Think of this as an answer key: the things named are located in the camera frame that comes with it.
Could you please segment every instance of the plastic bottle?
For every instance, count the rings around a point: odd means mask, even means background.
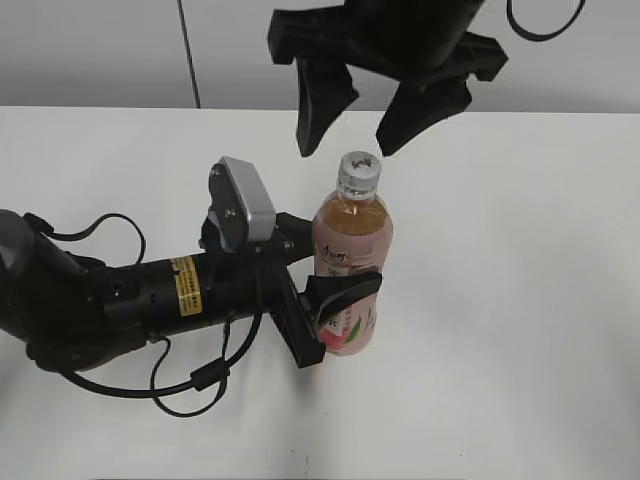
[[[337,189],[313,220],[316,275],[382,271],[393,224],[376,195],[381,170],[380,161],[365,152],[352,152],[342,158]],[[372,295],[360,300],[334,316],[319,332],[328,351],[350,355],[369,344],[376,324],[376,298]]]

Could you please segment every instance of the black cable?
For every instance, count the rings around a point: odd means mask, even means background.
[[[140,230],[140,227],[138,227],[136,222],[131,220],[126,215],[122,215],[121,213],[106,213],[102,215],[100,218],[98,218],[91,225],[89,225],[87,228],[85,228],[84,230],[78,233],[56,233],[53,231],[53,227],[51,227],[48,223],[46,223],[41,218],[36,217],[33,214],[28,214],[28,215],[29,217],[26,218],[27,221],[30,221],[30,223],[32,223],[33,219],[35,219],[38,222],[37,230],[41,231],[47,237],[53,240],[58,240],[60,242],[77,242],[79,240],[84,240],[93,232],[95,232],[96,229],[105,220],[109,220],[110,218],[119,218],[121,220],[128,222],[133,228],[135,228],[136,232],[138,233],[138,236],[140,237],[140,253],[138,254],[138,259],[136,260],[136,263],[135,263],[136,265],[140,265],[140,263],[142,263],[142,260],[144,259],[144,254],[147,251],[147,240],[144,238],[144,234],[142,233],[142,230]]]
[[[513,0],[507,0],[507,19],[509,20],[509,25],[511,25],[511,28],[514,30],[514,32],[516,32],[525,40],[529,40],[530,42],[546,42],[548,40],[552,40],[562,35],[578,19],[578,17],[582,13],[582,9],[587,3],[587,0],[579,0],[579,1],[580,3],[578,4],[578,8],[576,8],[576,11],[571,17],[571,19],[562,28],[560,28],[559,30],[556,30],[555,32],[540,34],[540,33],[531,32],[526,28],[524,28],[518,22],[518,20],[516,20],[516,17],[513,14]]]
[[[224,357],[227,354],[227,346],[229,345],[230,333],[231,333],[231,323],[229,321],[226,321],[224,323],[224,338],[222,340],[222,355],[220,357],[222,358],[223,361],[224,361]],[[167,347],[165,348],[162,356],[156,362],[155,366],[153,367],[153,371],[151,372],[151,379],[149,381],[149,390],[151,390],[152,392],[156,391],[156,374],[158,373],[158,369],[160,368],[160,365],[162,364],[164,359],[167,358],[167,355],[169,354],[169,350],[171,349],[171,340],[169,340],[167,337],[162,337],[160,340],[165,342],[167,344]],[[152,397],[152,398],[153,398],[153,403],[155,403],[156,406],[160,410],[162,410],[164,413],[171,415],[172,417],[191,418],[191,417],[197,417],[198,415],[202,415],[203,413],[209,411],[216,403],[218,403],[218,401],[222,398],[222,396],[225,394],[226,391],[227,391],[227,376],[225,375],[220,379],[220,384],[218,385],[218,391],[216,392],[216,396],[213,398],[211,403],[209,403],[208,405],[205,405],[199,410],[195,410],[193,412],[187,412],[187,413],[177,412],[175,410],[172,410],[171,408],[167,407],[164,403],[162,403],[162,400],[160,400],[159,397]]]
[[[229,368],[238,363],[238,361],[244,356],[245,353],[251,348],[253,341],[256,339],[256,335],[258,334],[258,329],[260,328],[260,323],[262,322],[262,315],[264,314],[264,305],[262,300],[262,282],[260,281],[260,272],[258,268],[254,265],[253,273],[256,278],[256,308],[253,315],[253,321],[251,322],[251,327],[249,329],[249,333],[247,333],[247,337],[238,348],[238,351],[233,354],[233,356],[229,359]]]
[[[182,0],[178,1],[178,14],[180,15],[180,28],[182,29],[182,38],[184,40],[184,49],[187,52],[187,63],[189,64],[189,76],[191,77],[191,89],[196,102],[196,108],[202,108],[200,105],[200,92],[198,91],[198,82],[196,80],[196,69],[193,66],[193,57],[191,55],[191,43],[189,42],[189,33],[187,31],[187,22],[184,18],[184,8]]]
[[[220,356],[220,360],[222,360],[223,364],[225,365],[225,370],[227,372],[233,365],[238,363],[238,361],[247,353],[247,351],[249,350],[249,348],[253,344],[253,341],[256,338],[258,329],[260,328],[260,323],[262,321],[262,315],[264,313],[264,305],[263,305],[263,298],[262,298],[262,282],[260,280],[260,272],[255,265],[254,265],[253,271],[256,278],[257,310],[253,315],[253,321],[251,322],[251,328],[249,329],[249,333],[244,339],[244,342],[242,342],[242,345],[240,345],[240,348],[238,348],[238,351],[229,359],[229,361],[226,361],[225,357],[227,354],[227,347],[229,345],[229,337],[231,336],[231,322],[227,320],[224,323],[224,336],[222,340],[222,354]],[[167,358],[167,355],[169,354],[169,350],[171,349],[171,340],[169,340],[167,337],[162,337],[160,340],[165,342],[167,344],[167,347],[165,348],[165,351],[162,354],[162,356],[156,362],[155,366],[153,367],[153,371],[151,372],[151,379],[149,380],[149,390],[151,392],[155,391],[155,382],[156,382],[156,375],[158,373],[158,369],[160,368],[160,365],[162,364],[164,359]],[[171,408],[167,407],[164,403],[162,403],[160,398],[157,398],[157,397],[153,397],[153,402],[158,406],[158,408],[160,408],[160,410],[162,410],[163,412],[173,417],[178,417],[178,418],[196,417],[198,415],[202,415],[203,413],[209,411],[216,403],[218,403],[218,401],[223,397],[223,395],[227,391],[227,380],[228,380],[227,375],[223,375],[222,378],[219,380],[220,385],[218,386],[218,391],[216,392],[216,396],[211,401],[211,403],[193,412],[183,413],[183,412],[177,412],[175,410],[172,410]]]

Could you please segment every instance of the table surface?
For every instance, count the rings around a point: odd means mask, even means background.
[[[310,218],[344,153],[378,152],[379,119],[347,114],[302,160],[295,112],[0,108],[0,205],[61,232],[123,212],[148,259],[190,254],[219,157],[255,163],[276,208]],[[195,419],[84,392],[0,335],[2,477],[637,478],[639,131],[640,116],[493,113],[432,128],[383,162],[395,238],[372,344],[298,371],[265,319]],[[112,265],[137,248],[117,222],[73,245]],[[219,327],[176,337],[159,382],[220,344]],[[88,376],[144,387],[161,350]]]

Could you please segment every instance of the bottle label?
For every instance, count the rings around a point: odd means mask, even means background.
[[[392,225],[371,235],[338,233],[314,221],[315,273],[325,277],[345,277],[380,271],[391,243]],[[319,339],[335,353],[355,353],[371,339],[376,323],[376,297],[371,295],[334,315],[319,332]]]

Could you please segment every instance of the white bottle cap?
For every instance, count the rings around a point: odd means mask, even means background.
[[[373,198],[382,165],[367,152],[351,152],[342,157],[338,171],[338,192],[350,200]]]

